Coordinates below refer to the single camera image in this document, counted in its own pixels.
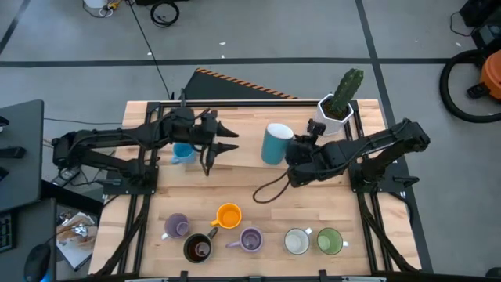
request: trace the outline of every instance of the wooden table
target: wooden table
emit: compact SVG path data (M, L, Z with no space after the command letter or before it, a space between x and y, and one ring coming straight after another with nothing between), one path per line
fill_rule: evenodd
M144 101L128 102L123 122L125 128L144 122L146 104ZM359 107L366 135L384 129L376 99L361 99ZM279 166L266 165L261 160L266 125L270 122L284 123L297 134L305 133L306 123L315 108L224 107L218 110L218 119L223 125L240 134L238 139L220 140L238 144L240 148L218 156L209 177L203 174L198 163L170 164L171 146L159 151L160 174L157 193L150 204L141 277L178 277L181 270L189 271L190 277L317 276L319 269L326 269L328 275L369 274L359 206L356 195L351 191L347 172L325 182L312 182L297 189L290 187L270 204L256 204L252 200L252 193L258 186L281 175L287 166L284 162ZM339 133L334 137L322 137L319 143L343 138L344 133ZM136 146L118 148L117 156L135 158L138 150ZM275 195L285 181L282 179L276 185L265 188L259 198ZM385 193L378 197L387 236L408 262L419 268L405 204ZM119 196L103 211L90 273L103 266L122 240L129 201L130 196ZM208 233L218 207L226 202L240 206L243 220L233 230L220 228L214 238L213 255L206 262L188 262L182 252L183 239L160 239L165 219L175 212L190 218L192 233ZM138 200L138 211L141 203ZM240 231L248 226L256 226L264 234L265 242L260 252L247 254L239 248L225 248L227 243L238 240ZM313 229L312 244L303 255L291 255L283 246L285 233L293 227ZM315 243L317 233L324 227L339 230L349 246L337 255L324 255ZM378 266L383 269L379 242L374 235L373 240ZM135 241L131 246L127 271L132 270Z

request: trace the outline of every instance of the mug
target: mug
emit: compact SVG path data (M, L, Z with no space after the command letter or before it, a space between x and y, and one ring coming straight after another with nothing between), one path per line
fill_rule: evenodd
M293 228L285 234L285 248L293 255L302 255L310 248L311 228L300 230Z
M341 234L337 230L329 227L320 230L316 240L320 250L327 255L335 255L339 253L343 247L348 246L348 242L343 241Z
M269 165L278 165L285 157L285 150L292 137L294 132L286 125L269 124L265 130L261 159Z
M226 245L227 248L239 246L247 252L256 252L261 250L261 247L263 246L263 233L255 227L247 227L242 231L237 242Z
M192 263L205 262L212 253L212 241L216 233L218 232L218 227L214 227L209 234L193 234L185 241L185 246L183 252L185 258Z
M181 238L189 232L189 221L186 215L175 213L169 216L164 225L165 233L162 240Z
M222 228L232 229L237 227L242 221L242 212L236 204L226 203L219 207L216 220L211 222L211 226L220 225Z
M172 147L174 154L171 163L176 164L192 164L196 161L196 152L190 144L175 143Z

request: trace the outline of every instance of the floor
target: floor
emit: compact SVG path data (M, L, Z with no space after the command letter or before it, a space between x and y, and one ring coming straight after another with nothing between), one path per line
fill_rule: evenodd
M450 14L464 2L191 0L178 3L181 16L166 29L151 23L147 8L134 11L170 92L179 93L195 68L206 67L321 98L350 67L363 69L356 98L379 99L388 124L408 117L431 137L425 152L406 160L421 178L414 191L434 271L483 276L501 263L501 150L491 141L501 131L496 123L455 119L438 97L443 59L474 48L470 38L449 30ZM468 32L459 17L454 25ZM95 19L77 0L2 0L0 38L2 107L43 99L49 118L120 122L128 100L168 97L124 4ZM490 101L465 97L478 76L471 65L457 67L449 83L454 99L471 113L499 111ZM94 127L109 128L47 121L45 137ZM51 153L44 149L47 180L56 176ZM88 170L89 177L95 172ZM101 197L97 186L74 189ZM85 273L65 269L64 261L58 268L58 278Z

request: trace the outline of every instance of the cactus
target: cactus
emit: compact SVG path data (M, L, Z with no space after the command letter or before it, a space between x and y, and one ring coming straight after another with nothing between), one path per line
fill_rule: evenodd
M359 89L363 80L363 70L351 69L339 82L334 96L327 100L323 109L326 114L337 120L346 117L348 103Z

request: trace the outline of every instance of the keyboard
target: keyboard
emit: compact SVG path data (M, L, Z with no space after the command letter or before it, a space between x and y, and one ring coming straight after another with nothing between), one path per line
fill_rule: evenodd
M14 248L13 219L10 213L0 214L0 252Z

